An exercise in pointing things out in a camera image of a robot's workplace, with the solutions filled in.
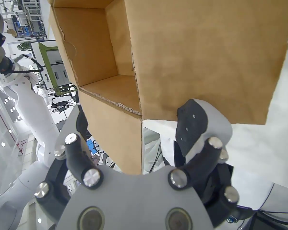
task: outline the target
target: metal screw head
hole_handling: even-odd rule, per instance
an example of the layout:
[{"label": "metal screw head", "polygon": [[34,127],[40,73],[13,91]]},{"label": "metal screw head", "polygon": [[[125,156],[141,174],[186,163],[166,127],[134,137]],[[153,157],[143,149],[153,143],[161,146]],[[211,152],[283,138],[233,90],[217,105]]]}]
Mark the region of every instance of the metal screw head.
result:
[{"label": "metal screw head", "polygon": [[74,143],[78,138],[78,135],[75,133],[70,133],[69,135],[66,136],[65,138],[65,143],[67,145],[70,145],[71,143]]},{"label": "metal screw head", "polygon": [[237,203],[239,201],[239,193],[233,186],[225,188],[224,196],[230,203]]},{"label": "metal screw head", "polygon": [[166,216],[166,230],[191,230],[192,220],[182,208],[174,208]]},{"label": "metal screw head", "polygon": [[228,160],[228,152],[225,149],[222,149],[221,154],[220,154],[220,160],[221,162],[226,162]]},{"label": "metal screw head", "polygon": [[101,230],[105,224],[103,212],[98,207],[85,209],[78,220],[80,230]]},{"label": "metal screw head", "polygon": [[99,182],[99,180],[100,180],[100,172],[98,169],[94,168],[89,169],[83,177],[83,182],[87,187],[92,187],[96,185]]},{"label": "metal screw head", "polygon": [[178,188],[183,188],[188,184],[188,178],[186,173],[180,169],[175,169],[171,171],[170,180],[171,183]]},{"label": "metal screw head", "polygon": [[48,192],[49,192],[48,183],[42,182],[36,188],[34,196],[37,197],[37,198],[43,198],[44,196],[46,196],[48,194]]},{"label": "metal screw head", "polygon": [[65,153],[65,146],[61,145],[59,147],[56,147],[56,150],[54,151],[54,156],[60,157]]},{"label": "metal screw head", "polygon": [[222,141],[217,137],[211,137],[208,139],[210,146],[213,146],[215,149],[221,149],[223,147]]}]

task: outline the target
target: white robot body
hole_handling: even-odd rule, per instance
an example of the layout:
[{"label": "white robot body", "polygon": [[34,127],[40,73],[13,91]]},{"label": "white robot body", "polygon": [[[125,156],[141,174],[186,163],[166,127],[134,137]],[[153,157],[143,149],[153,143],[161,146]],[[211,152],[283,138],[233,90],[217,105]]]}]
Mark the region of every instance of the white robot body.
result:
[{"label": "white robot body", "polygon": [[[13,70],[28,69],[15,63]],[[37,82],[34,73],[0,74],[0,89],[15,100],[18,113],[38,141],[38,161],[23,171],[11,187],[0,195],[0,229],[17,229],[24,207],[34,197],[38,184],[45,180],[55,159],[54,146],[59,131],[44,99],[33,90]]]},{"label": "white robot body", "polygon": [[24,207],[34,198],[35,189],[48,170],[43,163],[34,162],[0,195],[0,229],[17,229]]}]

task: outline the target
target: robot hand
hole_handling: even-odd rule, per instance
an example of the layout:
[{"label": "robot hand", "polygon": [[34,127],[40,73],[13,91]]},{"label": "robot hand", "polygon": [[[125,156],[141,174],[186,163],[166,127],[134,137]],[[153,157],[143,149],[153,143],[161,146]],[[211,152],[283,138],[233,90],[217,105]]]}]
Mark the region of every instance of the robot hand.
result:
[{"label": "robot hand", "polygon": [[[87,120],[74,107],[57,140],[56,159],[35,193],[56,229],[211,230],[222,223],[239,200],[228,166],[218,164],[231,125],[200,100],[187,101],[177,113],[176,138],[187,163],[132,176],[92,163],[84,139]],[[67,169],[81,183],[72,197],[63,186]]]}]

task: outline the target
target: cardboard box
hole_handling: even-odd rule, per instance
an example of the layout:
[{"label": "cardboard box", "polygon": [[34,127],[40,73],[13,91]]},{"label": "cardboard box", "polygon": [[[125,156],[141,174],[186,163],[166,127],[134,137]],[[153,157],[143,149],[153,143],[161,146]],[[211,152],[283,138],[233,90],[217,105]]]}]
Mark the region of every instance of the cardboard box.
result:
[{"label": "cardboard box", "polygon": [[190,98],[264,124],[287,50],[288,0],[48,0],[89,131],[140,174],[142,120]]}]

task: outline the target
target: green metal frame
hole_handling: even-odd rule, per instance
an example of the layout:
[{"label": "green metal frame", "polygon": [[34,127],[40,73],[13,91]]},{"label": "green metal frame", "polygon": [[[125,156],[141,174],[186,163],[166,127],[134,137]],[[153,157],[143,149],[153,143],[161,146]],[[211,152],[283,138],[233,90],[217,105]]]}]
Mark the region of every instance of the green metal frame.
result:
[{"label": "green metal frame", "polygon": [[[53,89],[54,89],[56,95],[57,96],[61,96],[61,95],[64,95],[64,94],[67,94],[67,93],[70,93],[70,92],[73,92],[73,91],[77,91],[78,89],[74,85],[73,86],[58,86],[58,84],[56,82],[56,78],[55,78],[55,75],[54,75],[53,70],[51,68],[51,64],[50,64],[47,52],[49,52],[49,51],[58,51],[59,50],[58,47],[57,46],[47,47],[47,46],[43,45],[40,42],[38,43],[38,46],[40,48],[41,55],[42,55],[44,63],[45,63],[45,67],[46,67],[48,75],[49,75],[49,79],[50,79],[50,81],[51,81],[51,83],[53,85]],[[64,91],[64,92],[61,91],[62,89],[68,89],[68,88],[71,88],[71,87],[75,87],[76,89],[70,90],[70,91]]]}]

